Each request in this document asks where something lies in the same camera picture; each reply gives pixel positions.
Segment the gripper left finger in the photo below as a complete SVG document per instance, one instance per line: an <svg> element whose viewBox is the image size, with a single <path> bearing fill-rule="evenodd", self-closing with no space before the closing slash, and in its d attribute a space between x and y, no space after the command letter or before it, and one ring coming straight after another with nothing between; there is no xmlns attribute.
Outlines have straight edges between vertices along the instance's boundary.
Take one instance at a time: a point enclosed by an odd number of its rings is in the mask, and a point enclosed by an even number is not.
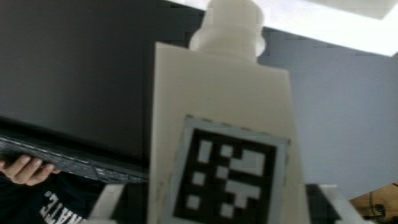
<svg viewBox="0 0 398 224"><path fill-rule="evenodd" d="M148 184L105 186L87 224L148 224Z"/></svg>

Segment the person's hand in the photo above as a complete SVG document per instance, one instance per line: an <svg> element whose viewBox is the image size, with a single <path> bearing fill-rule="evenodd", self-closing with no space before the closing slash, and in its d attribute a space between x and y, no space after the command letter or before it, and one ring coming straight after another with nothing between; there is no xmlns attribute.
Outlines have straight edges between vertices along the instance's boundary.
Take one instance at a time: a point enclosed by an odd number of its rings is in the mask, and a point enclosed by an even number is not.
<svg viewBox="0 0 398 224"><path fill-rule="evenodd" d="M61 170L54 164L45 164L43 160L23 155L13 163L0 160L0 173L18 185L34 186L41 184L52 174Z"/></svg>

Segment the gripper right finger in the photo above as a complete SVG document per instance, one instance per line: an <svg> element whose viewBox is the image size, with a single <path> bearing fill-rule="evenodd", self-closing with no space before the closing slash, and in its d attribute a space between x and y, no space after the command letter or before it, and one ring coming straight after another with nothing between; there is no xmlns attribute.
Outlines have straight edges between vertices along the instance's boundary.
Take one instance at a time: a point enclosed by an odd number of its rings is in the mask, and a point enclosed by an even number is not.
<svg viewBox="0 0 398 224"><path fill-rule="evenodd" d="M368 221L334 184L308 184L309 224L373 224Z"/></svg>

